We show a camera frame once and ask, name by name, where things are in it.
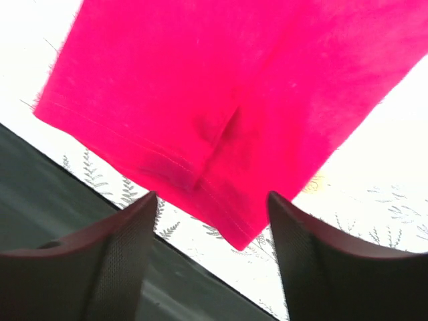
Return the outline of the red t-shirt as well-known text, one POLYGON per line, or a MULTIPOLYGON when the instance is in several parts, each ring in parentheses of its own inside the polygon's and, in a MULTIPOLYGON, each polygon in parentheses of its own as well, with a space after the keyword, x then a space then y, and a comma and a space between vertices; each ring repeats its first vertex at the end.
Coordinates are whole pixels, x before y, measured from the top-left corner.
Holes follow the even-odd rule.
POLYGON ((426 54, 426 1, 84 1, 34 114, 243 250, 426 54))

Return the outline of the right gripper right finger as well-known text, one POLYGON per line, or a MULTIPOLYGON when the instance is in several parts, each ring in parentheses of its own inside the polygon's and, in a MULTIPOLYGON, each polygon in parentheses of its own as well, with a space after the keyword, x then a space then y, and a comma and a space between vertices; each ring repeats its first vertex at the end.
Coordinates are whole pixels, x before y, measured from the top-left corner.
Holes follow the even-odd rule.
POLYGON ((276 192, 268 214, 290 320, 427 319, 427 254, 369 243, 276 192))

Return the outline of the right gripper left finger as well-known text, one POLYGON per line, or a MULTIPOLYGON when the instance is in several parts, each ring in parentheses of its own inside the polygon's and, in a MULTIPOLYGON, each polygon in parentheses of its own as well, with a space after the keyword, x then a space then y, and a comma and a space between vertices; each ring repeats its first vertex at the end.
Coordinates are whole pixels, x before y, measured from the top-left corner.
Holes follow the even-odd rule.
POLYGON ((157 198, 37 249, 1 252, 2 320, 135 320, 157 198))

